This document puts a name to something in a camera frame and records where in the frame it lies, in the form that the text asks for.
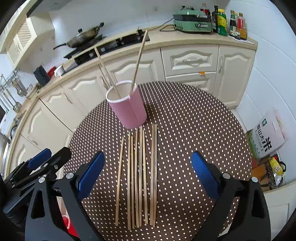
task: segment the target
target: cup rim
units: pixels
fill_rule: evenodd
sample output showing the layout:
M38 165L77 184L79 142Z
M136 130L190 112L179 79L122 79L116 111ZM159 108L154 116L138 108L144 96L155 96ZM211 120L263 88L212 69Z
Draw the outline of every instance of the cup rim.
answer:
M116 83L115 85L118 86L118 85L120 85L120 84L125 84L125 83L132 83L132 81L131 81L131 80L123 80L123 81L120 81L120 82ZM125 101L125 100L127 100L127 99L130 98L130 95L127 95L127 96L125 96L125 97L123 97L123 98L121 98L121 99L118 99L118 100L110 100L110 99L108 99L108 94L109 94L109 92L110 92L112 89L113 89L113 86L111 86L110 89L109 89L109 90L107 91L107 93L106 93L106 100L107 100L109 103L118 103L118 102L122 102L122 101ZM137 89L137 85L136 85L136 83L135 83L135 84L134 84L134 87L133 87L133 92L134 92L136 89Z

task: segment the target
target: pink cup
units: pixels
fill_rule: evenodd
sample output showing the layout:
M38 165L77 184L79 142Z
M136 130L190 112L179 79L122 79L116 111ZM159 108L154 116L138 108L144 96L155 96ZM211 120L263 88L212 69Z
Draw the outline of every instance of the pink cup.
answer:
M137 85L134 85L133 92L129 95L131 80L124 80L116 84L121 99L111 87L106 93L106 99L120 120L121 124L128 129L137 128L144 124L147 113Z

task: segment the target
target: green electric grill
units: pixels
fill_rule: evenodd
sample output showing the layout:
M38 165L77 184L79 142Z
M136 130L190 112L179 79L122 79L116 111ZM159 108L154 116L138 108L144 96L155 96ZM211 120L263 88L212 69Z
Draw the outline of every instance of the green electric grill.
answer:
M177 11L174 16L174 27L185 33L210 33L212 18L205 12L188 7Z

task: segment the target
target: white mug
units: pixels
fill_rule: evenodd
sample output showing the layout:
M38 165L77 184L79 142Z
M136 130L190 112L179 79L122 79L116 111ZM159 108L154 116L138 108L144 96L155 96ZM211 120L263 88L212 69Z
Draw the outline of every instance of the white mug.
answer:
M55 70L54 70L54 75L56 77L60 77L62 74L64 74L66 71L63 67L63 65L60 65L59 67L57 67Z

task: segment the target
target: blue gripper pad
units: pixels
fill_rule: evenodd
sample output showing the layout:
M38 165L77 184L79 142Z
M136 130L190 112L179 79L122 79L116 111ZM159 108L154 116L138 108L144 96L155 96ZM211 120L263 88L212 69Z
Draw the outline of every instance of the blue gripper pad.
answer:
M36 156L34 156L28 163L27 167L29 170L36 170L40 167L44 162L46 162L49 158L51 158L52 152L50 149L45 148L43 151L39 152Z
M194 152L191 156L192 167L201 181L207 195L217 200L219 198L218 184L207 168L208 163L199 152Z
M78 199L89 196L98 176L100 175L105 165L105 156L102 152L98 152L91 160L89 167L81 177L77 185Z

